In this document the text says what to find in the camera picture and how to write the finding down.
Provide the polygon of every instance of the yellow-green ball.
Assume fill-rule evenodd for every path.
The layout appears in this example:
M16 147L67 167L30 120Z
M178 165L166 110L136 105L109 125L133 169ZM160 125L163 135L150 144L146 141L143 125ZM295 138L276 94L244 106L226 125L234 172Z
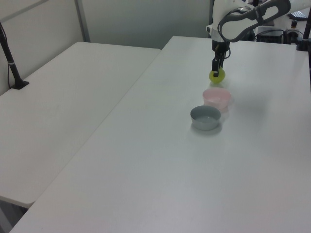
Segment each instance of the yellow-green ball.
M225 78L225 71L223 70L222 67L220 67L219 69L219 74L218 74L218 77L214 77L214 71L211 71L209 73L209 79L213 82L213 83L220 83L222 80L224 80Z

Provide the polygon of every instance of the bowl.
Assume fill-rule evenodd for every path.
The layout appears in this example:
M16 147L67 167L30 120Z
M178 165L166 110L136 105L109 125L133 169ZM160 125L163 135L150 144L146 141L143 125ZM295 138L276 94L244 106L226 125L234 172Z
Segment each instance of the bowl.
M199 130L212 130L219 124L221 113L211 106L198 106L190 112L192 124Z
M203 92L204 105L223 109L228 106L231 94L224 88L213 87Z

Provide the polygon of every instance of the floor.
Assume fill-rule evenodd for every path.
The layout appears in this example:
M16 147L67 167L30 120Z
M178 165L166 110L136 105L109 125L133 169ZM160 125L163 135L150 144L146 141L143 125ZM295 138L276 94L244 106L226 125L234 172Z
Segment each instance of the floor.
M0 233L9 233L26 212L26 208L0 200Z

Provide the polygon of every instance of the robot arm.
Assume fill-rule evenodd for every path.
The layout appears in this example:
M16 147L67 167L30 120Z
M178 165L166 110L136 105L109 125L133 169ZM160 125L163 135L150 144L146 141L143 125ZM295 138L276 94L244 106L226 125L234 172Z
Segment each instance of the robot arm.
M215 0L213 24L207 27L215 52L210 78L219 77L230 42L241 40L249 30L268 21L310 6L311 0L270 0L257 7L242 0Z

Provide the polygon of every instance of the white table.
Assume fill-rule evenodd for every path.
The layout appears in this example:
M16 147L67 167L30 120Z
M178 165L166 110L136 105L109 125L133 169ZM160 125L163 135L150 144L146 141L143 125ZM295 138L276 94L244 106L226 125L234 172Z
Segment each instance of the white table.
M0 97L0 200L29 208L160 50L76 43Z
M173 37L12 233L309 233L308 55L231 47L221 127L190 119L211 40Z

